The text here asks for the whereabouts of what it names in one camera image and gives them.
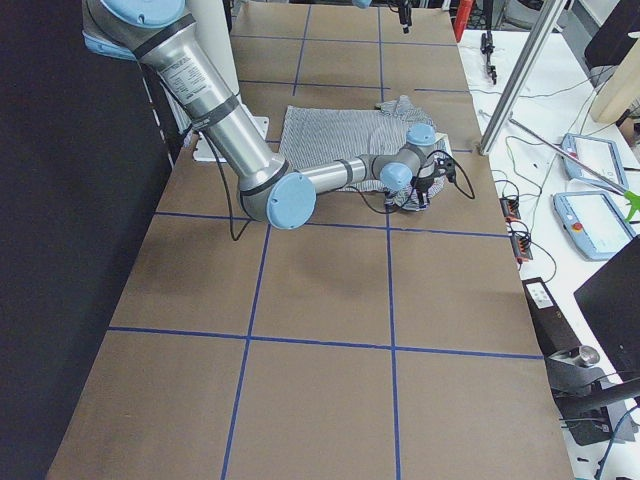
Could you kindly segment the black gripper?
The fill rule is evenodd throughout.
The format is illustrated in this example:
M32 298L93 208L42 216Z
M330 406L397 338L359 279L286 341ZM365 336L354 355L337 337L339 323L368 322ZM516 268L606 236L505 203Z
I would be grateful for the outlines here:
M397 1L397 10L399 21L402 26L411 26L411 1L410 0L398 0Z
M420 205L422 208L428 208L430 205L430 199L428 191L434 184L435 180L435 167L433 165L422 167L415 179L415 190L421 197Z

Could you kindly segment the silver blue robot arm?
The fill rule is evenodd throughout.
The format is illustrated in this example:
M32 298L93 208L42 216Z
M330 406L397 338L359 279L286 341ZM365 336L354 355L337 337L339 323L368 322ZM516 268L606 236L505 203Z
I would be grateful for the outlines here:
M201 47L201 17L189 2L85 1L82 14L88 49L136 61L159 76L192 127L237 175L239 204L253 220L298 228L312 216L318 195L367 180L424 197L450 165L436 147L435 130L417 123L392 155L363 154L295 170L270 149L219 72L217 58Z
M352 0L351 3L360 8L366 9L374 4L373 0ZM408 33L412 26L412 2L409 0L388 0L384 4L389 10L398 15L399 23L405 33Z

